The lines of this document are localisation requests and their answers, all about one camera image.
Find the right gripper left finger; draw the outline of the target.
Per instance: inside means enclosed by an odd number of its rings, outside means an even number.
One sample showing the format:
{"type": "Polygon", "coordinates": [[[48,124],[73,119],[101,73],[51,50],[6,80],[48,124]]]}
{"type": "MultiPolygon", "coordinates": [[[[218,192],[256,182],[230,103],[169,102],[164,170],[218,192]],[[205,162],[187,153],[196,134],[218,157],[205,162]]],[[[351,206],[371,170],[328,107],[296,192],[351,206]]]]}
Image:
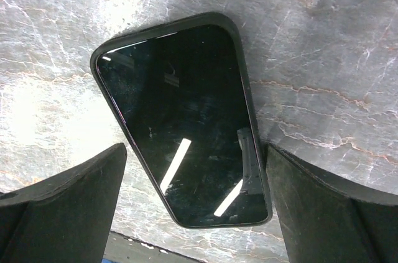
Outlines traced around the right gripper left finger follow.
{"type": "Polygon", "coordinates": [[[1,194],[1,262],[101,262],[126,166],[123,143],[1,194]]]}

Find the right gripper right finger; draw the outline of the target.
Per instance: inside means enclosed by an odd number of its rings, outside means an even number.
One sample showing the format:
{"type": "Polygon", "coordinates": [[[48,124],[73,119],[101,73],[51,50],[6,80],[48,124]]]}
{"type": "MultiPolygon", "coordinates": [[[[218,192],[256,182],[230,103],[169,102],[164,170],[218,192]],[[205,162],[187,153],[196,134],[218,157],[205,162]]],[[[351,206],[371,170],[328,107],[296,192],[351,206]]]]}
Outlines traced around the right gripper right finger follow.
{"type": "Polygon", "coordinates": [[[290,262],[397,262],[397,195],[267,146],[266,172],[290,262]]]}

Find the black smartphone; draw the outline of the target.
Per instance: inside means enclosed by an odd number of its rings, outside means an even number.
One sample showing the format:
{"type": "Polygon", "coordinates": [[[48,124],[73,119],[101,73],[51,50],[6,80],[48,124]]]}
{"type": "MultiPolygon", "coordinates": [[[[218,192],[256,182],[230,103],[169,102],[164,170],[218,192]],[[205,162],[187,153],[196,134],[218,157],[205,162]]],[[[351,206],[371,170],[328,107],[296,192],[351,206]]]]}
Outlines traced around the black smartphone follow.
{"type": "Polygon", "coordinates": [[[241,38],[206,12],[101,44],[90,68],[171,218],[189,229],[272,217],[241,38]]]}

